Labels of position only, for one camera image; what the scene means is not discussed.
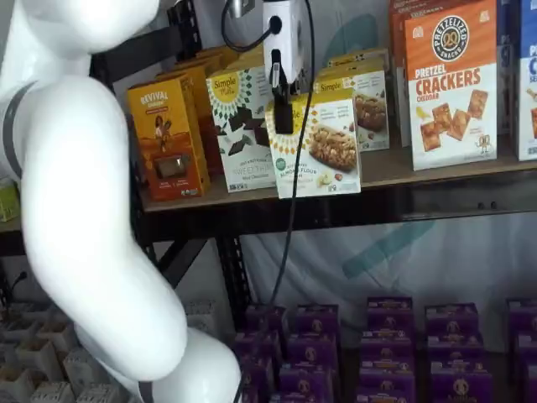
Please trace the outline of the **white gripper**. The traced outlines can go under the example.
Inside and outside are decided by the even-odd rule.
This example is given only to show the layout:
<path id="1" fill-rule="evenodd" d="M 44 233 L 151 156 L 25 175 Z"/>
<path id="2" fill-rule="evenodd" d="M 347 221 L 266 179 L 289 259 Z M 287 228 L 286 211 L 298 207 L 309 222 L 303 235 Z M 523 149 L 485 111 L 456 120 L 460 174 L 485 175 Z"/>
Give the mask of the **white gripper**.
<path id="1" fill-rule="evenodd" d="M 293 108 L 289 86 L 294 95 L 310 92 L 310 79 L 300 77 L 304 67 L 303 15 L 299 1 L 263 1 L 263 41 L 265 73 L 274 94 L 276 133 L 292 134 Z"/>

